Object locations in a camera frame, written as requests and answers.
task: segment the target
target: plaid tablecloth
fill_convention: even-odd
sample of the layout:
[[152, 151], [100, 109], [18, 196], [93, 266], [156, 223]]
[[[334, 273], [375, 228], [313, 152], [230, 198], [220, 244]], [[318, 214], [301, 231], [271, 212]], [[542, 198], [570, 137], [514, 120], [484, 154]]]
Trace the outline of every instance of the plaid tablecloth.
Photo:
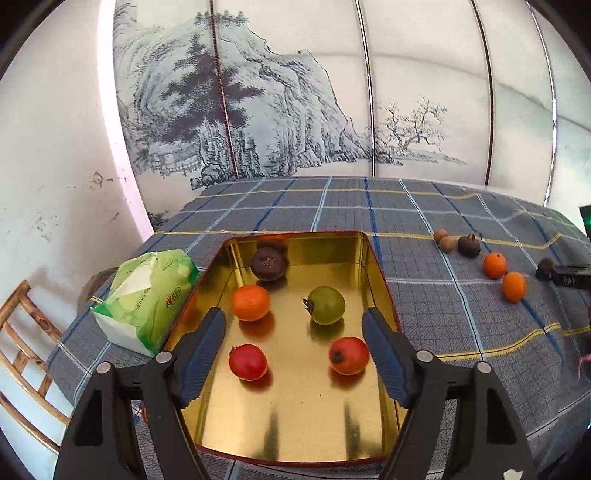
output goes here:
[[[480, 261], [443, 254], [435, 229], [482, 239]], [[591, 353], [587, 293], [534, 278], [543, 257], [559, 264], [591, 263], [591, 245], [563, 215], [510, 197], [426, 181], [342, 177], [255, 179], [208, 188], [156, 232], [134, 256], [181, 248], [207, 268], [222, 242], [254, 232], [358, 230], [371, 236], [404, 333], [419, 349], [472, 366], [483, 358], [501, 378], [539, 468], [564, 453], [590, 422], [590, 382], [577, 373]], [[488, 251], [528, 276], [527, 297], [503, 301], [500, 281], [481, 270]], [[105, 297], [108, 286], [97, 295]], [[48, 360], [50, 374], [75, 404], [101, 361], [116, 367], [147, 359], [109, 343], [87, 311]], [[443, 471], [453, 426], [446, 415], [429, 478]], [[148, 474], [161, 478], [150, 435], [136, 428]], [[252, 466], [203, 454], [215, 479], [275, 477], [373, 478], [380, 464], [298, 471]]]

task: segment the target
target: red tomato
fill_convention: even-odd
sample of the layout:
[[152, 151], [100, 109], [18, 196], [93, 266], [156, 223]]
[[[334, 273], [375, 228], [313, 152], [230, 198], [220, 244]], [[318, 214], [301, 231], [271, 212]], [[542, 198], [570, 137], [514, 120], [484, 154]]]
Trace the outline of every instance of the red tomato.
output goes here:
[[230, 370], [241, 380], [258, 380], [267, 373], [267, 357], [257, 346], [235, 346], [230, 351]]
[[335, 341], [329, 352], [330, 366], [341, 375], [357, 375], [369, 362], [369, 351], [363, 340], [343, 337]]

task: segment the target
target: wall stain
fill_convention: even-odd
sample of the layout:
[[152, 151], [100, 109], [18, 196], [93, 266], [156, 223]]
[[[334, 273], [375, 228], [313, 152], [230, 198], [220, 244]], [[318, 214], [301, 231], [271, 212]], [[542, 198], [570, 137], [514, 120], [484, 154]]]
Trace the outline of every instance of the wall stain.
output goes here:
[[92, 175], [92, 180], [91, 183], [94, 185], [98, 185], [99, 188], [103, 187], [103, 182], [104, 181], [113, 181], [113, 178], [110, 179], [106, 179], [104, 178], [104, 176], [102, 176], [100, 173], [98, 173], [97, 171], [93, 173]]
[[43, 217], [39, 217], [35, 221], [35, 226], [37, 227], [37, 230], [39, 230], [41, 232], [41, 236], [49, 242], [51, 238], [49, 236], [49, 230], [47, 229], [47, 224], [44, 222]]

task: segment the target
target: green tomato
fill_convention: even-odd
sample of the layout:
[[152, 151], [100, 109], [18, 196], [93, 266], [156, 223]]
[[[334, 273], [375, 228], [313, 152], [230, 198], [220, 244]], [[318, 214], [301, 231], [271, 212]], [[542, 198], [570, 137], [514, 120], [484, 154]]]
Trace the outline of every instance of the green tomato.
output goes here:
[[317, 287], [304, 299], [308, 313], [319, 325], [331, 325], [345, 313], [345, 299], [333, 287]]

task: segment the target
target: painted mountain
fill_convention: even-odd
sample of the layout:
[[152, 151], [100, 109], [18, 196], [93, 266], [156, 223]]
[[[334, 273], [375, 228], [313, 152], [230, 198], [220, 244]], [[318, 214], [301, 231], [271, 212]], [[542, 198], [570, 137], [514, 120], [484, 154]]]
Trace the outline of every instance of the painted mountain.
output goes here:
[[[209, 13], [172, 28], [143, 28], [118, 5], [113, 60], [121, 124], [136, 175], [190, 173], [199, 188], [232, 175]], [[307, 51], [277, 55], [242, 13], [218, 15], [232, 148], [241, 177], [366, 158], [326, 71]]]

